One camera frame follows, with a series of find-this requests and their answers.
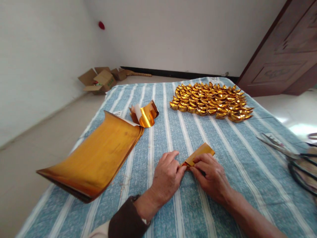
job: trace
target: cardboard box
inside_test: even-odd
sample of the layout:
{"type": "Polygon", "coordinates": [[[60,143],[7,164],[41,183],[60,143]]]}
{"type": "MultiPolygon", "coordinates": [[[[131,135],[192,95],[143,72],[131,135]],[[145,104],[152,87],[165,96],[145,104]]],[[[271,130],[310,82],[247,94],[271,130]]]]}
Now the cardboard box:
{"type": "Polygon", "coordinates": [[[93,69],[90,69],[78,77],[78,79],[86,86],[83,91],[92,92],[93,94],[106,94],[107,91],[117,84],[112,74],[107,70],[102,70],[97,75],[93,69]],[[95,81],[98,81],[102,85],[94,85],[95,81]]]}
{"type": "Polygon", "coordinates": [[[98,74],[94,80],[98,81],[103,85],[103,87],[106,89],[106,92],[112,89],[113,86],[117,84],[117,81],[113,77],[111,73],[109,73],[107,70],[101,71],[100,74],[98,74]]]}
{"type": "Polygon", "coordinates": [[[109,67],[95,67],[95,71],[97,72],[97,74],[100,74],[103,70],[107,70],[109,73],[111,73],[109,67]]]}
{"type": "Polygon", "coordinates": [[[112,75],[118,81],[122,81],[126,79],[126,73],[124,71],[118,71],[117,69],[111,70],[112,75]]]}

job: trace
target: striped tablecloth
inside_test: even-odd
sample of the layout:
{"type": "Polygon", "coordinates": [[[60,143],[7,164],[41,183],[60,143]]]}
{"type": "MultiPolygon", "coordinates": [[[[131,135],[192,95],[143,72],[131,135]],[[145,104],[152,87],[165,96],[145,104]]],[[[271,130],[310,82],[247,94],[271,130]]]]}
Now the striped tablecloth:
{"type": "MultiPolygon", "coordinates": [[[[233,86],[227,78],[183,81],[220,83],[233,86]]],[[[178,150],[182,163],[201,144],[216,152],[232,187],[289,237],[317,234],[316,207],[311,196],[290,176],[283,155],[260,142],[260,133],[273,133],[293,152],[307,146],[275,117],[247,95],[254,117],[235,124],[215,117],[200,117],[169,108],[175,88],[181,82],[117,85],[77,141],[74,149],[103,121],[103,110],[130,119],[129,106],[145,106],[153,99],[159,116],[144,134],[107,190],[90,204],[84,204],[55,185],[50,185],[17,237],[86,237],[108,221],[125,200],[142,194],[153,180],[162,154],[178,150]]],[[[211,200],[186,172],[179,190],[157,213],[145,237],[240,237],[243,233],[233,218],[211,200]]]]}

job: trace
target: scissors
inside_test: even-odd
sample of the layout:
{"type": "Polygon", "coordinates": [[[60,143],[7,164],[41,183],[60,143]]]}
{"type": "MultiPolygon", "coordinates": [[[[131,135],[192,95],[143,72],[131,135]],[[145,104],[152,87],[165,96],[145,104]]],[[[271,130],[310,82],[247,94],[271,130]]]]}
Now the scissors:
{"type": "Polygon", "coordinates": [[[317,157],[317,154],[295,154],[295,153],[292,153],[286,149],[283,149],[275,144],[271,144],[267,141],[265,141],[264,139],[262,138],[259,138],[257,137],[260,141],[264,142],[265,144],[271,146],[273,149],[285,154],[287,156],[287,159],[289,161],[287,167],[288,167],[288,170],[290,171],[293,179],[303,188],[305,189],[307,192],[309,192],[310,194],[314,195],[315,197],[317,197],[317,193],[314,192],[313,190],[311,190],[311,187],[308,186],[304,181],[303,179],[298,175],[298,173],[295,171],[295,168],[296,167],[297,169],[299,169],[300,171],[302,171],[304,174],[310,176],[311,178],[313,178],[314,180],[317,181],[317,176],[311,174],[310,172],[308,172],[307,170],[303,169],[301,166],[299,166],[296,161],[298,159],[304,159],[306,160],[307,162],[313,164],[314,166],[317,166],[317,163],[315,161],[312,161],[311,159],[309,159],[309,157],[317,157]]]}

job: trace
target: gold foil paper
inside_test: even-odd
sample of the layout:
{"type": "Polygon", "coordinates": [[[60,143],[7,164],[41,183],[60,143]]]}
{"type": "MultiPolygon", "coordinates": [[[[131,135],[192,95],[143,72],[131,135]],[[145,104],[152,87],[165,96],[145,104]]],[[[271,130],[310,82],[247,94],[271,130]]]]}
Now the gold foil paper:
{"type": "Polygon", "coordinates": [[[105,119],[64,161],[36,172],[84,203],[111,184],[144,127],[105,111],[105,119]]]}
{"type": "Polygon", "coordinates": [[[148,105],[141,108],[138,104],[136,104],[135,106],[132,106],[130,108],[130,111],[132,121],[136,124],[143,126],[144,128],[149,128],[153,126],[155,124],[154,119],[157,118],[157,116],[159,115],[158,109],[156,108],[156,105],[153,100],[151,100],[151,102],[148,105]]]}
{"type": "Polygon", "coordinates": [[[242,122],[252,117],[253,107],[246,107],[247,100],[241,89],[219,84],[195,83],[178,87],[170,107],[173,110],[195,113],[199,116],[216,115],[216,119],[226,117],[233,122],[242,122]]]}
{"type": "Polygon", "coordinates": [[[201,155],[201,154],[211,154],[211,155],[214,155],[215,152],[214,150],[207,144],[207,143],[204,143],[202,144],[194,153],[192,153],[192,155],[190,157],[188,157],[184,163],[181,164],[181,166],[183,165],[186,165],[187,166],[187,169],[186,170],[189,170],[189,168],[191,166],[194,166],[194,158],[201,155]]]}

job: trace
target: hand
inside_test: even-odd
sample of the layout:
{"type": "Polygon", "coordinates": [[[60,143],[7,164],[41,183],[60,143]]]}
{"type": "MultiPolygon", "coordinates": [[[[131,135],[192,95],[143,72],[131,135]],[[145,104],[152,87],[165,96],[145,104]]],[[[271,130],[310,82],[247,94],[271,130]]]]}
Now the hand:
{"type": "Polygon", "coordinates": [[[194,167],[190,167],[202,189],[216,202],[227,205],[233,199],[235,190],[231,188],[224,168],[211,154],[201,154],[194,158],[194,167]]]}
{"type": "Polygon", "coordinates": [[[152,186],[134,202],[141,218],[149,222],[179,188],[186,166],[179,165],[175,156],[179,152],[164,153],[155,168],[152,186]]]}

